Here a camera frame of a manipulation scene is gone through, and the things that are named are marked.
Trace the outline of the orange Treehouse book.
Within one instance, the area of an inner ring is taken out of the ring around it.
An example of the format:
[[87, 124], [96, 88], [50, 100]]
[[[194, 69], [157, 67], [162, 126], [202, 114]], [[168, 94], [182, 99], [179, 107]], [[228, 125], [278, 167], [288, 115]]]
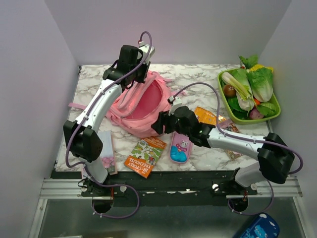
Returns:
[[147, 179], [165, 148], [166, 143], [157, 137], [142, 138], [132, 149], [124, 165]]

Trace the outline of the pink student backpack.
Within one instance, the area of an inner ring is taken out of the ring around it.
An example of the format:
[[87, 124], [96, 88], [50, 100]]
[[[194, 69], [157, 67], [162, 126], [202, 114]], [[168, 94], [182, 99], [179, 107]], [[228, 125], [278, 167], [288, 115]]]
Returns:
[[135, 83], [122, 94], [119, 94], [121, 87], [115, 84], [101, 96], [78, 132], [88, 126], [99, 132], [105, 128], [104, 120], [107, 119], [138, 138], [158, 136], [151, 125], [159, 112], [170, 110], [168, 98], [175, 94], [166, 84], [169, 81], [157, 72], [148, 71], [145, 83]]

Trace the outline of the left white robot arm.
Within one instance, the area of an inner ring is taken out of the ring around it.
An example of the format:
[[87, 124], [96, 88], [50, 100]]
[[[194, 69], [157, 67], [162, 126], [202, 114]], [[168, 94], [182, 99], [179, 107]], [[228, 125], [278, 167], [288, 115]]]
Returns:
[[98, 136], [100, 125], [114, 101], [134, 82], [144, 83], [150, 65], [151, 56], [155, 53], [152, 45], [139, 43], [138, 47], [124, 45], [119, 59], [108, 68], [95, 96], [88, 106], [74, 121], [67, 120], [63, 125], [66, 143], [65, 162], [69, 168], [69, 155], [79, 159], [84, 165], [89, 178], [94, 180], [93, 191], [99, 196], [109, 192], [110, 184], [100, 154], [103, 143]]

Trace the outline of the pink cat pencil case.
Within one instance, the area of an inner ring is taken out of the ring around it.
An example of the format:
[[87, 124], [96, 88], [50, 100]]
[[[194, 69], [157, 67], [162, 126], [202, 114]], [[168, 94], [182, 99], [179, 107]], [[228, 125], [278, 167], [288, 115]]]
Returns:
[[175, 163], [184, 164], [190, 158], [192, 147], [193, 143], [186, 135], [174, 132], [169, 157]]

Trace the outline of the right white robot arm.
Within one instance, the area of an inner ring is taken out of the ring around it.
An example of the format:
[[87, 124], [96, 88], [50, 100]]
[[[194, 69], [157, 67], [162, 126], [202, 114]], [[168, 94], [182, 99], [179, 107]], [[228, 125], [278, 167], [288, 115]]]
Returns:
[[233, 179], [228, 181], [228, 189], [233, 194], [239, 194], [251, 184], [263, 180], [284, 184], [295, 159], [294, 153], [275, 133], [261, 137], [222, 130], [199, 122], [187, 106], [177, 108], [172, 114], [160, 112], [151, 127], [157, 134], [177, 132], [197, 146], [227, 149], [255, 159], [256, 163], [238, 168]]

